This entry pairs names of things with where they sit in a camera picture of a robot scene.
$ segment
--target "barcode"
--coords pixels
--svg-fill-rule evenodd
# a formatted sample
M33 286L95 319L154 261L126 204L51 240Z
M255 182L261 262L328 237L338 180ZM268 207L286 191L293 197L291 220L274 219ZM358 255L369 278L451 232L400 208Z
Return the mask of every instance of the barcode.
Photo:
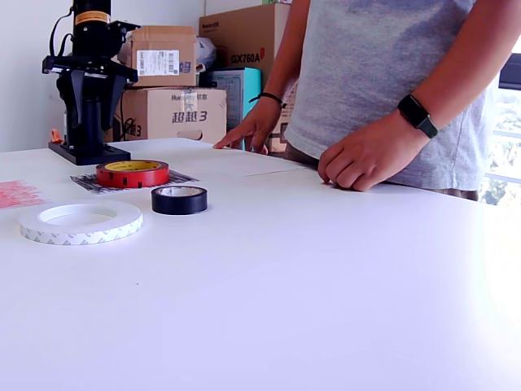
M139 76L145 76L145 54L139 52Z
M175 57L172 51L169 52L169 73L176 75Z

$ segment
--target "bracelet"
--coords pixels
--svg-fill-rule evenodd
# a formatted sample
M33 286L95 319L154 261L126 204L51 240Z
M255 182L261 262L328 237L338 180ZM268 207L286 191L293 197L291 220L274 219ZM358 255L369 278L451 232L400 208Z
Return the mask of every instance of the bracelet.
M269 92L263 92L261 94L259 94L258 96L256 96L255 98L253 98L252 100L250 100L249 103L253 103L255 102L256 100L259 100L260 98L262 98L263 96L265 96L266 98L271 98L273 100L276 100L279 104L280 104L280 107L282 109L286 108L287 107L287 103L284 103L281 99L279 99L277 96L273 95L273 94L270 94Z

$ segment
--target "white wall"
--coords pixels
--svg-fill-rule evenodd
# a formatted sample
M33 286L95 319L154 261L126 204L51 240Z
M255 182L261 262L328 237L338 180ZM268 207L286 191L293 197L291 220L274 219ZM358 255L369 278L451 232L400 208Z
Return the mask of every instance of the white wall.
M262 4L262 0L207 0L206 15L254 7Z
M0 152L44 147L51 129L63 128L57 76L42 75L42 60L55 21L71 5L72 0L10 2L0 24ZM203 12L204 0L112 0L113 19L135 24L197 26ZM55 45L71 30L72 19L63 20Z

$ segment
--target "hand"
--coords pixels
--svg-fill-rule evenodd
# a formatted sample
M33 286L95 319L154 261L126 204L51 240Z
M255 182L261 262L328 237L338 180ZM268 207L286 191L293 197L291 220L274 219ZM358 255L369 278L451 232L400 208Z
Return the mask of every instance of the hand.
M318 173L324 183L367 191L409 165L428 142L421 130L394 112L325 151Z
M250 152L268 154L266 140L274 131L281 114L280 104L270 98L260 98L259 102L246 116L244 121L217 143L214 148L239 148L246 140L246 150Z

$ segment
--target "blue box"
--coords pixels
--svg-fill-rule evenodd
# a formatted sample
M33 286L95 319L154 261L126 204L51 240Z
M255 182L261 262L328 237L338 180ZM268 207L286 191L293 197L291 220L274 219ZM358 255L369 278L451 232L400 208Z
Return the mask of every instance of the blue box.
M201 74L201 87L226 90L227 130L237 127L253 109L249 101L261 91L262 72L255 68L223 68Z

